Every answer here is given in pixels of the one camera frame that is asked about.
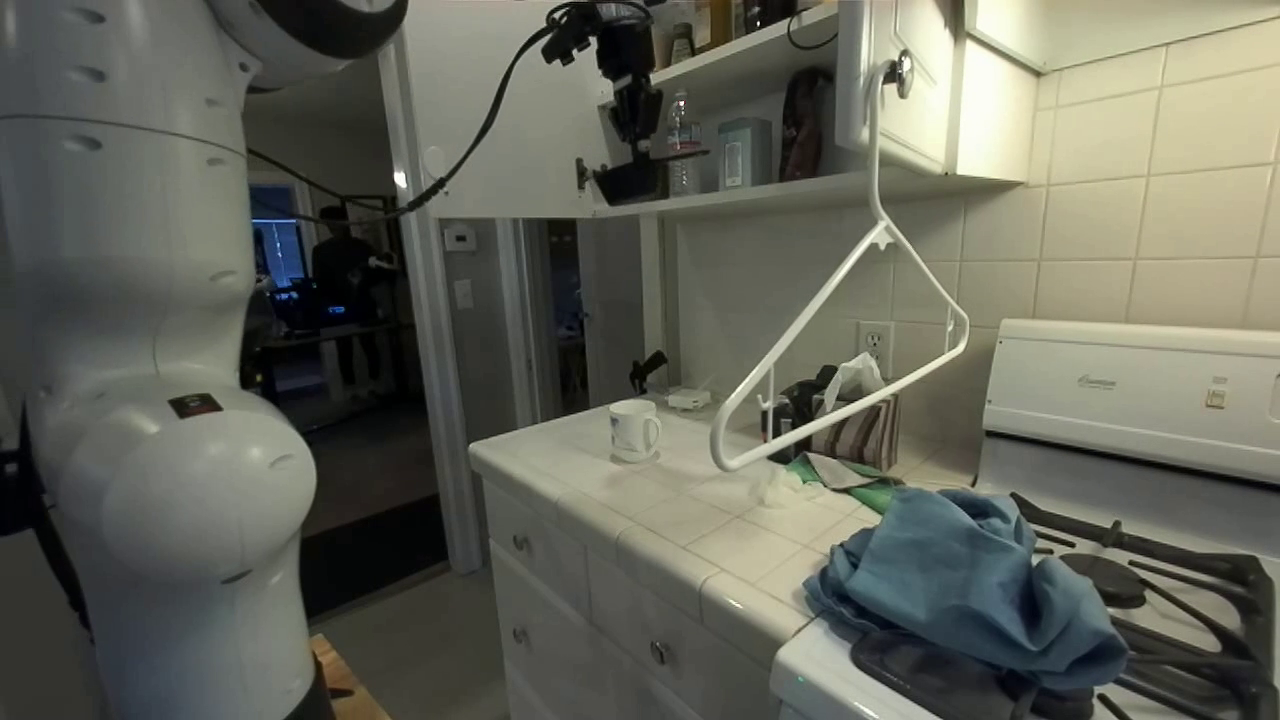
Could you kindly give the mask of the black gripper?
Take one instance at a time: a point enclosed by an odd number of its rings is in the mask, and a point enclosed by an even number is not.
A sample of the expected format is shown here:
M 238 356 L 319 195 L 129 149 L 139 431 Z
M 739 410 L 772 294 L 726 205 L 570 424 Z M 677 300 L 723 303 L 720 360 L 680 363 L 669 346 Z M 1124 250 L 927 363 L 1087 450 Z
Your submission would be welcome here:
M 614 137 L 645 151 L 655 137 L 664 92 L 652 82 L 652 10 L 645 0 L 561 0 L 545 16 L 546 41 L 540 56 L 546 63 L 570 63 L 584 47 L 597 47 L 597 67 L 613 82 L 608 118 Z

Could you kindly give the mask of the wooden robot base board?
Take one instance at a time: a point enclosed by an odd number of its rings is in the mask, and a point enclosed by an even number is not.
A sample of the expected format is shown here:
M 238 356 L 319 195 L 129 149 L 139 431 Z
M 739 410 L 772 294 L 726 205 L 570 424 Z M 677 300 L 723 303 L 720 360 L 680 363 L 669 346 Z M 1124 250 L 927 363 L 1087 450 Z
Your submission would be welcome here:
M 326 634 L 307 638 L 337 720 L 390 720 Z

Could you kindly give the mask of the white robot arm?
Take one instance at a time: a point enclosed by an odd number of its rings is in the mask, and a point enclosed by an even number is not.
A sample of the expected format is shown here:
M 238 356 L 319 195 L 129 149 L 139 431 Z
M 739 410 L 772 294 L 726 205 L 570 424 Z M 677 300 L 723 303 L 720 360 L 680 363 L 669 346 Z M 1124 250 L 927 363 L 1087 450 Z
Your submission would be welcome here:
M 17 475 L 106 720 L 333 720 L 307 438 L 238 384 L 242 98 L 340 73 L 406 0 L 0 0 Z

